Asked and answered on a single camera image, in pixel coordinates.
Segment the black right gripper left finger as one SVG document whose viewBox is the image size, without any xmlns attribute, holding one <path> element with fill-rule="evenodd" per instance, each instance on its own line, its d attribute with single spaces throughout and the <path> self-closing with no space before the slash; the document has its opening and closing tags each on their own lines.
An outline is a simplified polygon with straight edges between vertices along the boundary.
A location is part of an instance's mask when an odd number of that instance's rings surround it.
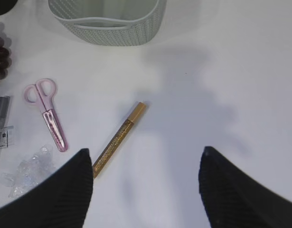
<svg viewBox="0 0 292 228">
<path fill-rule="evenodd" d="M 0 208 L 0 228 L 81 228 L 92 193 L 92 161 L 85 148 L 44 182 Z"/>
</svg>

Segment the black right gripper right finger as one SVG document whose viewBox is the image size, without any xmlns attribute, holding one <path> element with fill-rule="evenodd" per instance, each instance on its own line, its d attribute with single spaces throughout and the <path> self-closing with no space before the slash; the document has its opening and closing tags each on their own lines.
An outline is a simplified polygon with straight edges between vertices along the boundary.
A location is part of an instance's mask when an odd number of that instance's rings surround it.
<svg viewBox="0 0 292 228">
<path fill-rule="evenodd" d="M 292 228 L 292 202 L 206 146 L 198 172 L 199 193 L 212 228 Z"/>
</svg>

